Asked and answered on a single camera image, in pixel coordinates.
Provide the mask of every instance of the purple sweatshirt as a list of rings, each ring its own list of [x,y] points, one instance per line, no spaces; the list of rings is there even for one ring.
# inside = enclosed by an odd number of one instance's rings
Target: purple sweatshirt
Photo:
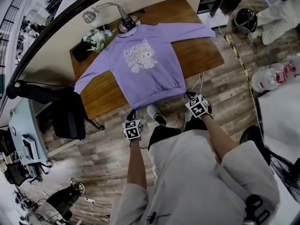
[[[79,78],[75,91],[99,74],[111,70],[126,100],[134,109],[186,92],[182,70],[171,42],[215,37],[201,23],[139,25],[117,37]]]

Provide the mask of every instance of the white outfit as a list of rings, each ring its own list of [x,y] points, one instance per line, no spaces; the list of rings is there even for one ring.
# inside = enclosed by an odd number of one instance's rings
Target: white outfit
[[[263,25],[262,43],[268,45],[300,23],[300,0],[277,1],[257,18]]]
[[[40,225],[40,221],[37,217],[41,215],[46,221],[54,224],[56,220],[60,221],[63,219],[61,214],[49,203],[44,202],[38,207],[33,213],[28,213],[28,222],[30,225]]]
[[[242,225],[245,203],[221,180],[207,131],[190,130],[153,144],[149,157],[157,181],[153,201],[136,184],[125,185],[113,207],[111,224]],[[248,141],[228,152],[221,164],[274,213],[279,191],[271,169]]]

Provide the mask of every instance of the wrist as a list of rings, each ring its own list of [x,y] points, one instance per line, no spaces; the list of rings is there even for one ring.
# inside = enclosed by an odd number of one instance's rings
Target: wrist
[[[205,120],[205,119],[213,119],[213,117],[209,114],[209,113],[206,113],[206,114],[203,114],[203,115],[201,115],[201,119],[203,120]]]
[[[130,140],[130,145],[129,145],[129,146],[130,146],[130,147],[136,146],[136,145],[140,146],[139,141],[140,141],[140,138],[134,138],[134,139],[131,139],[131,140]]]

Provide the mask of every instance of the sweatshirt hem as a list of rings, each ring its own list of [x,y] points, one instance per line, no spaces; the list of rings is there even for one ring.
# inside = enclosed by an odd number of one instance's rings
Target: sweatshirt hem
[[[166,99],[166,98],[171,98],[174,96],[182,95],[186,92],[186,87],[179,87],[179,88],[172,88],[168,90],[164,90],[162,92],[155,93],[139,102],[136,102],[132,105],[134,109],[140,109],[143,107],[146,107],[150,104],[153,104],[155,102],[158,102],[160,100]]]

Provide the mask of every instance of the cartoon bunny print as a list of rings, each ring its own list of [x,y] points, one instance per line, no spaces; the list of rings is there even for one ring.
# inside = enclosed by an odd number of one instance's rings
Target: cartoon bunny print
[[[140,59],[144,69],[152,68],[157,63],[152,57],[155,54],[146,39],[143,39],[142,45],[135,50],[135,56]]]

